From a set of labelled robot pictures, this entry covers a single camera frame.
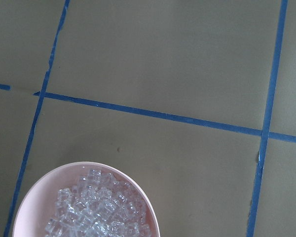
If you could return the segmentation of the clear ice cubes pile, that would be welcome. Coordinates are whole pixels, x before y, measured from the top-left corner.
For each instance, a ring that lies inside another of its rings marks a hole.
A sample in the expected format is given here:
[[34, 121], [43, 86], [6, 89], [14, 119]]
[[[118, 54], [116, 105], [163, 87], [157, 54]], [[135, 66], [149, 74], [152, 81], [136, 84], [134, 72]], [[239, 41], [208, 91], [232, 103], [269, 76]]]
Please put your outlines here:
[[147, 204], [128, 181], [89, 170], [77, 184], [58, 190], [47, 237], [150, 237]]

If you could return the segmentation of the pink bowl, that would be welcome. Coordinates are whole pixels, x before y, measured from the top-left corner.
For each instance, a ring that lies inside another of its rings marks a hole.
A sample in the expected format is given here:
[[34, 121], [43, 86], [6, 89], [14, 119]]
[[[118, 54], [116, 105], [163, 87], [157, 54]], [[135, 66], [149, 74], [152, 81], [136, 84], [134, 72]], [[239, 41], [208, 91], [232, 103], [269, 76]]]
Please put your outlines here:
[[112, 173], [117, 180], [128, 181], [142, 195], [147, 204], [146, 220], [153, 237], [160, 236], [156, 214], [142, 188], [128, 175], [111, 166], [82, 161], [57, 167], [42, 176], [28, 191], [17, 211], [12, 235], [14, 237], [42, 237], [45, 224], [53, 214], [53, 204], [57, 191], [77, 183], [80, 175], [86, 175], [90, 169], [100, 169]]

